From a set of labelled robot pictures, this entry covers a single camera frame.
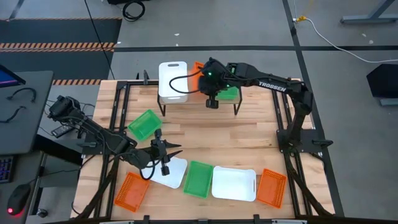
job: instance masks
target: green basket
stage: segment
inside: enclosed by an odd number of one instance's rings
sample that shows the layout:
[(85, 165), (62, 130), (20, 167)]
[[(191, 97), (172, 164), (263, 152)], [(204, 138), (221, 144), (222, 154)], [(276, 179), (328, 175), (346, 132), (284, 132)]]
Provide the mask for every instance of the green basket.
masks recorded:
[(238, 96), (238, 93), (239, 89), (234, 86), (219, 92), (216, 96), (216, 100), (235, 100), (235, 98)]
[(197, 161), (191, 161), (187, 179), (185, 180), (184, 193), (207, 198), (211, 178), (213, 177), (213, 166)]
[(138, 140), (143, 141), (161, 126), (162, 120), (152, 110), (147, 110), (131, 122), (128, 129)]

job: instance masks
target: concrete floor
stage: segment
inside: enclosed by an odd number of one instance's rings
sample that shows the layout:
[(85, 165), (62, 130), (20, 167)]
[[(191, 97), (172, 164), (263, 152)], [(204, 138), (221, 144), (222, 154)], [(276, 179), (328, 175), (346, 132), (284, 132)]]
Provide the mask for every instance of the concrete floor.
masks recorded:
[[(0, 17), (7, 17), (16, 2), (1, 1)], [(398, 45), (397, 24), (343, 26), (339, 23), (341, 16), (367, 14), (377, 2), (297, 0), (296, 5), (299, 15), (311, 18), (317, 29), (337, 45)], [(106, 1), (88, 0), (88, 4), (94, 17), (121, 16), (120, 10)], [(147, 9), (141, 20), (123, 21), (118, 47), (293, 46), (282, 1), (153, 0), (144, 4)], [(293, 0), (289, 0), (289, 5), (294, 15)], [(398, 2), (387, 13), (398, 13)], [(81, 0), (25, 0), (17, 15), (30, 18), (87, 16)], [(308, 22), (297, 24), (297, 33), (301, 46), (328, 45)], [(398, 58), (397, 51), (355, 53), (369, 60)], [(325, 136), (335, 142), (329, 150), (345, 215), (398, 220), (398, 194), (395, 193), (398, 187), (395, 145), (398, 108), (382, 108), (371, 95), (366, 75), (378, 64), (364, 63), (337, 51), (303, 52), (303, 56)], [(183, 60), (191, 66), (193, 61), (206, 61), (208, 57), (222, 62), (252, 63), (259, 70), (283, 77), (302, 77), (294, 51), (120, 52), (114, 54), (112, 69), (117, 79), (135, 78), (143, 69), (151, 78), (157, 78), (160, 62)], [(53, 86), (50, 98), (63, 94), (95, 104), (97, 92), (95, 86)], [(42, 127), (47, 130), (56, 126), (52, 121), (42, 121)], [(69, 190), (73, 192), (74, 188), (69, 187)], [(51, 192), (44, 195), (42, 202), (44, 207), (57, 208), (51, 221), (66, 220), (68, 214), (62, 210), (70, 210), (72, 197), (65, 198), (60, 205), (50, 205), (51, 195)], [(28, 222), (38, 223), (36, 219)]]

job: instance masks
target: computer mouse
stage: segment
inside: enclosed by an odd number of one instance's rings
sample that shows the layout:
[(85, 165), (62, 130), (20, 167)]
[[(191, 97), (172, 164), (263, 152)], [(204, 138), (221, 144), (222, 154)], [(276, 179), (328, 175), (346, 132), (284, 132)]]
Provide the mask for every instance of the computer mouse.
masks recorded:
[(29, 184), (21, 184), (16, 187), (8, 199), (7, 213), (10, 215), (19, 214), (24, 209), (29, 194)]

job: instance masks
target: orange basket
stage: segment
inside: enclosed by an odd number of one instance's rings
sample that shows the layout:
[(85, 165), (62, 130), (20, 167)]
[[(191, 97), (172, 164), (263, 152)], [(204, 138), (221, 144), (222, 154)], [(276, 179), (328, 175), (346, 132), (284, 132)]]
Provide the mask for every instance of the orange basket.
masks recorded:
[(142, 180), (141, 176), (129, 172), (114, 201), (115, 205), (136, 212), (144, 199), (148, 186), (148, 180)]
[(257, 200), (275, 208), (281, 208), (284, 199), (286, 179), (285, 175), (269, 169), (264, 169), (257, 190)]
[[(200, 69), (198, 67), (203, 68), (204, 66), (205, 66), (204, 63), (194, 62), (192, 69), (188, 72), (188, 75), (194, 74), (195, 72), (199, 72)], [(191, 79), (190, 91), (195, 91), (199, 89), (199, 77), (201, 76), (203, 76), (203, 74), (199, 73), (198, 75), (194, 75), (189, 78)]]

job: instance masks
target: keyboard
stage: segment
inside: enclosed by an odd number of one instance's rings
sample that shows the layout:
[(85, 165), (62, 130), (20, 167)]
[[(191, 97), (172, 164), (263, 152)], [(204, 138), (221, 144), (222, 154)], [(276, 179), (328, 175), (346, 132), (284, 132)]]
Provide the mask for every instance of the keyboard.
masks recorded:
[(0, 184), (12, 181), (14, 156), (0, 156)]

